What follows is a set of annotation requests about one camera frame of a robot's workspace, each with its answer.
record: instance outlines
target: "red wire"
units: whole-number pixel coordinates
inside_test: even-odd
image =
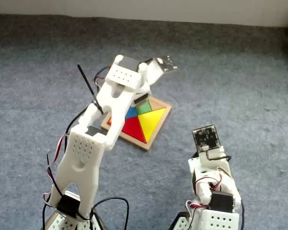
[[[52,163],[51,163],[50,165],[48,165],[48,167],[47,167],[47,174],[48,174],[48,177],[49,177],[49,178],[51,178],[51,176],[50,176],[50,171],[49,171],[49,167],[50,167],[51,165],[53,165],[53,164],[57,161],[58,156],[59,156],[59,152],[60,152],[60,149],[61,149],[61,145],[62,145],[62,142],[63,142],[63,139],[64,139],[66,136],[68,136],[68,135],[69,135],[69,133],[64,134],[62,137],[60,137],[60,139],[59,139],[59,141],[58,141],[57,149],[56,149],[56,155],[54,156],[54,159],[53,159]]]
[[[221,174],[220,174],[220,180],[219,181],[216,178],[213,178],[213,177],[210,177],[210,176],[204,176],[204,177],[198,179],[197,181],[195,181],[195,183],[194,183],[193,190],[194,190],[196,195],[197,195],[197,193],[196,193],[196,184],[197,184],[197,182],[199,182],[199,181],[201,181],[203,179],[206,179],[206,178],[210,178],[210,179],[213,179],[213,180],[217,181],[217,184],[214,185],[212,188],[210,188],[210,190],[216,190],[221,185],[221,182],[222,182],[222,175]]]

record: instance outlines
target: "black wire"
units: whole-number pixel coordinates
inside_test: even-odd
[[[193,222],[193,220],[194,220],[194,215],[195,215],[195,211],[196,211],[196,209],[197,209],[197,208],[195,208],[194,211],[193,211],[192,220],[191,220],[191,222],[190,222],[190,225],[189,225],[189,227],[188,227],[188,230],[191,229],[191,225],[192,225],[192,222]]]
[[[82,75],[82,77],[83,77],[83,79],[84,79],[84,81],[85,81],[85,83],[86,83],[88,89],[90,90],[90,92],[91,92],[91,94],[92,94],[94,100],[96,101],[97,108],[100,110],[101,114],[103,115],[104,112],[102,111],[102,108],[101,108],[101,106],[100,106],[99,103],[98,103],[98,100],[97,100],[97,98],[96,98],[96,96],[95,96],[95,93],[94,93],[94,91],[93,91],[93,89],[92,89],[90,83],[88,82],[88,79],[87,79],[85,73],[83,72],[83,70],[82,70],[82,68],[81,68],[80,65],[77,65],[77,67],[78,67],[78,69],[79,69],[79,71],[80,71],[80,73],[81,73],[81,75]]]
[[[47,165],[49,165],[49,158],[48,158],[48,155],[47,155]],[[43,212],[42,212],[42,216],[43,216],[43,230],[46,230],[46,226],[45,226],[45,211],[46,211],[46,207],[47,207],[48,205],[47,204],[45,204],[44,205],[44,207],[43,207]]]
[[[88,106],[84,108],[84,110],[82,110],[77,116],[74,117],[74,119],[67,126],[65,133],[69,133],[69,130],[72,127],[73,123],[86,111],[87,108]],[[67,147],[67,137],[65,137],[64,152],[66,151],[66,147]]]
[[[44,208],[43,208],[43,230],[46,230],[46,226],[45,226],[45,211],[46,211],[46,207],[47,205],[45,204],[44,205]]]
[[[127,212],[126,212],[126,220],[125,220],[125,227],[124,227],[124,230],[127,229],[127,224],[128,224],[128,217],[129,217],[129,203],[128,203],[128,200],[125,199],[124,197],[120,197],[120,196],[111,196],[111,197],[108,197],[108,198],[105,198],[101,201],[98,201],[91,209],[91,213],[90,213],[90,229],[93,230],[93,223],[92,223],[92,217],[94,215],[94,209],[100,205],[101,203],[107,201],[107,200],[113,200],[113,199],[117,199],[117,200],[123,200],[126,202],[127,204]]]
[[[227,161],[230,161],[232,156],[224,156],[224,157],[214,157],[214,158],[209,158],[208,156],[208,152],[206,151],[206,157],[209,161],[217,161],[217,160],[220,160],[220,159],[227,159]]]
[[[48,158],[48,154],[46,155],[47,157],[47,164],[49,165],[49,158]],[[53,182],[53,185],[56,187],[58,193],[63,197],[63,193],[61,192],[61,190],[59,189],[54,177],[53,177],[53,174],[52,174],[52,171],[51,171],[51,168],[48,166],[48,171],[49,171],[49,176],[51,177],[51,180]]]
[[[241,206],[242,206],[242,222],[241,222],[240,230],[243,230],[244,229],[244,204],[242,200],[241,200]]]

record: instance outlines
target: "perforated plastic plate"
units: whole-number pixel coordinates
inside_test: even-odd
[[[185,217],[180,217],[177,220],[173,230],[188,230],[188,228],[189,228],[189,223],[187,219]]]
[[[203,210],[200,230],[238,230],[239,214]]]
[[[136,89],[141,83],[141,75],[139,73],[115,64],[113,64],[109,70],[106,79],[110,79],[132,89]]]
[[[92,223],[93,230],[101,230],[95,215],[93,216]],[[86,222],[78,222],[73,219],[67,219],[60,214],[57,215],[48,230],[75,230],[76,225],[77,230],[90,230],[90,222],[88,220]]]

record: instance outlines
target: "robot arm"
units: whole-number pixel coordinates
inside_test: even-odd
[[[197,153],[188,160],[195,198],[191,230],[238,230],[241,197],[214,125],[192,131]]]
[[[107,135],[96,133],[88,135],[88,127],[101,116],[94,103],[90,104],[80,117],[79,124],[70,131],[66,152],[58,165],[55,181],[64,194],[70,183],[78,186],[80,201],[51,188],[49,204],[60,213],[83,221],[87,218],[98,188],[99,166],[104,151],[112,150],[125,122],[125,115],[131,104],[137,105],[147,100],[150,94],[149,85],[166,71],[162,65],[116,56],[105,82],[97,95],[102,111],[111,111],[112,125]]]

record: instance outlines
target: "gray carpet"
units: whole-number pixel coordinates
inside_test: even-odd
[[[128,229],[167,230],[192,198],[191,130],[214,123],[233,156],[245,229],[288,229],[287,30],[63,16],[0,16],[0,229],[41,227],[45,155],[91,100],[76,64],[93,76],[117,54],[169,54],[180,70],[152,87],[173,105],[152,148],[119,139],[102,160],[96,201],[123,196]],[[121,202],[98,211],[122,229]]]

